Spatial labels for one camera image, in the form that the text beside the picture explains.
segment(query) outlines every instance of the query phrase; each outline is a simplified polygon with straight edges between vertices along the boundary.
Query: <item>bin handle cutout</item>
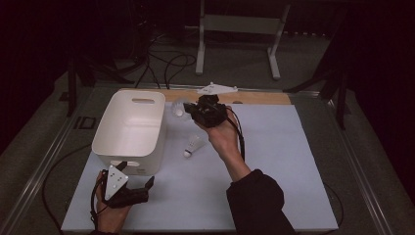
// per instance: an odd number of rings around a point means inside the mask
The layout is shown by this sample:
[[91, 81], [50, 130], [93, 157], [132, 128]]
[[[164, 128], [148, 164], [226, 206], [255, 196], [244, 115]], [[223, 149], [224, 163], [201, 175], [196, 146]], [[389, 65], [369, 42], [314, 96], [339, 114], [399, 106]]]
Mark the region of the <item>bin handle cutout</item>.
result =
[[153, 99], [146, 99], [146, 98], [132, 98], [131, 101], [136, 104], [143, 104], [143, 105], [154, 105], [156, 103]]
[[[119, 165], [120, 163], [121, 163], [121, 161], [117, 161], [117, 160], [110, 161], [110, 164], [111, 165]], [[127, 166], [138, 167], [138, 166], [140, 166], [140, 164], [137, 163], [137, 162], [127, 162]]]

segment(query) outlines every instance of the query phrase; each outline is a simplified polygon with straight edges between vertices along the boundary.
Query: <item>white object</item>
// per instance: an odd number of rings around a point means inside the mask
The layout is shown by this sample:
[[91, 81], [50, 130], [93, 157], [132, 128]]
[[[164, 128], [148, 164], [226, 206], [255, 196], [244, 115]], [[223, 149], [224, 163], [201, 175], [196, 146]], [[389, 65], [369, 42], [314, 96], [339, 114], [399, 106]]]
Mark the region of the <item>white object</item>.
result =
[[231, 92], [237, 92], [237, 91], [238, 91], [238, 88], [236, 86], [234, 87], [223, 86], [223, 85], [213, 84], [213, 82], [211, 82], [209, 86], [206, 86], [202, 89], [198, 89], [198, 94], [218, 95], [218, 94], [231, 93]]
[[180, 97], [176, 99], [171, 104], [171, 113], [173, 114], [174, 117], [180, 118], [181, 120], [188, 120], [188, 119], [191, 119], [192, 116], [185, 112], [184, 106], [183, 106], [184, 103], [190, 103], [190, 101], [184, 97]]
[[107, 176], [105, 199], [109, 200], [128, 181], [128, 176], [110, 165]]
[[92, 151], [106, 165], [127, 162], [125, 174], [152, 175], [161, 164], [166, 124], [160, 92], [121, 90], [108, 104]]
[[202, 148], [206, 144], [205, 140], [203, 140], [198, 135], [191, 135], [189, 138], [189, 143], [186, 146], [186, 149], [184, 150], [183, 156], [186, 158], [189, 158], [192, 156], [195, 151]]
[[[244, 124], [246, 162], [273, 177], [284, 191], [283, 212], [298, 232], [337, 229], [330, 202], [294, 106], [234, 105]], [[133, 207], [123, 229], [146, 232], [234, 231], [226, 199], [231, 179], [217, 153], [206, 144], [198, 157], [183, 161], [189, 133], [205, 138], [191, 121], [166, 116], [162, 170], [150, 190], [148, 203]], [[94, 228], [89, 219], [89, 197], [104, 167], [91, 153], [76, 187], [62, 229], [86, 232]], [[144, 185], [150, 176], [130, 175], [130, 187]]]

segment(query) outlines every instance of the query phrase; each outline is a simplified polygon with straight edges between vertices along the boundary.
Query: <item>metal stand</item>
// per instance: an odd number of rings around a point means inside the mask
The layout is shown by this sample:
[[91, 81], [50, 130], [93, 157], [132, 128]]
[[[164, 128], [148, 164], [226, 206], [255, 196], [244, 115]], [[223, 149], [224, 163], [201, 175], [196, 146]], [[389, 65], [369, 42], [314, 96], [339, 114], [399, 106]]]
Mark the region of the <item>metal stand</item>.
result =
[[205, 0], [201, 0], [201, 16], [199, 26], [199, 50], [196, 62], [196, 74], [202, 75], [205, 62], [205, 31], [230, 31], [230, 32], [249, 32], [275, 35], [274, 44], [268, 48], [269, 66], [272, 71], [272, 78], [280, 79], [275, 52], [280, 43], [284, 25], [290, 11], [290, 5], [286, 5], [281, 19], [269, 18], [248, 18], [234, 16], [219, 16], [205, 14]]
[[345, 129], [344, 113], [346, 107], [347, 74], [353, 62], [357, 44], [356, 36], [352, 30], [351, 20], [352, 17], [347, 12], [313, 77], [293, 88], [283, 89], [287, 93], [297, 93], [314, 83], [326, 80], [326, 83], [319, 93], [319, 98], [329, 101], [333, 98], [336, 91], [339, 91], [336, 120], [342, 129]]

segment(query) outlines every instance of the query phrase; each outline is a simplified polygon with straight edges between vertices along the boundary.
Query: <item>small white part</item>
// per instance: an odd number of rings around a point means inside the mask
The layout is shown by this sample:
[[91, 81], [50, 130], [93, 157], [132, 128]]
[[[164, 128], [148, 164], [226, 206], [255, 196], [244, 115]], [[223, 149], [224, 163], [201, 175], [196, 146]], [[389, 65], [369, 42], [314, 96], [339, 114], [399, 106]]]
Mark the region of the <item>small white part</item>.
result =
[[206, 144], [206, 141], [203, 140], [198, 135], [191, 135], [189, 138], [189, 143], [186, 149], [183, 152], [185, 158], [190, 158], [195, 151], [202, 148]]
[[107, 177], [107, 191], [105, 199], [109, 200], [128, 181], [128, 176], [110, 165]]
[[238, 91], [238, 88], [236, 86], [234, 87], [223, 86], [223, 85], [217, 85], [211, 82], [209, 86], [206, 86], [202, 89], [198, 89], [198, 94], [218, 95], [218, 94], [231, 93], [231, 92], [237, 92], [237, 91]]
[[188, 99], [184, 97], [177, 98], [172, 104], [171, 104], [171, 113], [174, 117], [180, 118], [181, 120], [188, 120], [192, 117], [190, 114], [186, 113], [184, 110], [184, 103], [190, 103]]

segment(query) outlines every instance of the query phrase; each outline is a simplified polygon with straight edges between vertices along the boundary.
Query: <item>wooden board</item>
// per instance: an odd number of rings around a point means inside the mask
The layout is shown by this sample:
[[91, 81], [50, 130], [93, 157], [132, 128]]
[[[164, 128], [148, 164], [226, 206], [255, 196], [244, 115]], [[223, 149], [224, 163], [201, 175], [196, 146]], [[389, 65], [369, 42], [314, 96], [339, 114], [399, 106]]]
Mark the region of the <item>wooden board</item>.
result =
[[[181, 89], [137, 89], [146, 91], [157, 91], [165, 96], [165, 101], [173, 102], [179, 97], [186, 97], [191, 102], [196, 102], [201, 94], [196, 90]], [[262, 105], [291, 105], [290, 98], [285, 93], [275, 92], [255, 92], [255, 91], [238, 91], [233, 93], [220, 94], [219, 102], [223, 104], [243, 103], [243, 104], [262, 104]]]

